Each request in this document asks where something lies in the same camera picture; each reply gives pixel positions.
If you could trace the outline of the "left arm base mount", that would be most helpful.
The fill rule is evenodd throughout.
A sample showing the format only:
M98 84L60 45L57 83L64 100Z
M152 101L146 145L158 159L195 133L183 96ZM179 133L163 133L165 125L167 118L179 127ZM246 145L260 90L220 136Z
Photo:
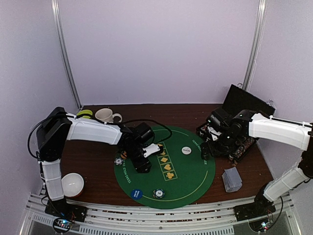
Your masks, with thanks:
M67 203L65 198L57 201L49 200L45 207L46 214L78 222L85 221L87 210L85 206Z

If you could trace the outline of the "playing card deck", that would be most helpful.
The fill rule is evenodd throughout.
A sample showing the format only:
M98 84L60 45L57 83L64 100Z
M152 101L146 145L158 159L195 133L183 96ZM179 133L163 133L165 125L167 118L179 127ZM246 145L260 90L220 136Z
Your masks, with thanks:
M224 188L227 193L236 192L242 187L242 179L236 167L225 169L222 174Z

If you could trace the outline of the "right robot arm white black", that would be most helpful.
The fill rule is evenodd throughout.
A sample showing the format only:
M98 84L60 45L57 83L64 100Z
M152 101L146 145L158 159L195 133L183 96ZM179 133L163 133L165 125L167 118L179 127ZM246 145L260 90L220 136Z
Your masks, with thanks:
M258 140L268 144L270 154L283 164L285 171L260 189L251 204L251 212L261 216L269 204L283 194L313 178L313 125L308 122L275 118L262 112L242 110L231 116L222 108L214 110L206 119L205 130L198 134L205 139L211 156L227 156L238 163Z

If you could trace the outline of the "poker chip stack front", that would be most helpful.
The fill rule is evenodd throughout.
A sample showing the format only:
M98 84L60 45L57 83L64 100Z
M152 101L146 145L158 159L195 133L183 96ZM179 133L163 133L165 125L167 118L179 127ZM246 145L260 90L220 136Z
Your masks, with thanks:
M161 199L165 196L165 191L163 189L157 188L153 191L153 197L155 199Z

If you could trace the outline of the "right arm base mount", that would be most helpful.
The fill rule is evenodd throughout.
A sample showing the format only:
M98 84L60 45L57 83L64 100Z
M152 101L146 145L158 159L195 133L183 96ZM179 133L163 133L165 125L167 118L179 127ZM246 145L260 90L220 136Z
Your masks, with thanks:
M244 205L238 205L234 208L237 221L244 221L260 216L264 216L270 212L276 212L276 208L272 203L253 202Z

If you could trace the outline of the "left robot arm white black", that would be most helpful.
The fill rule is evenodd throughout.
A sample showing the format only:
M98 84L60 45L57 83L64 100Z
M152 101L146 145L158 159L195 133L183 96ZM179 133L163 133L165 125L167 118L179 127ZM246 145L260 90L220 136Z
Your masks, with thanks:
M81 140L116 145L133 162L138 173L147 173L151 164L150 155L160 147L146 142L154 136L150 126L141 123L127 127L123 123L103 122L68 114L64 108L55 108L39 125L37 130L39 162L41 163L51 209L59 216L66 217L70 206L65 203L61 180L61 157L66 141Z

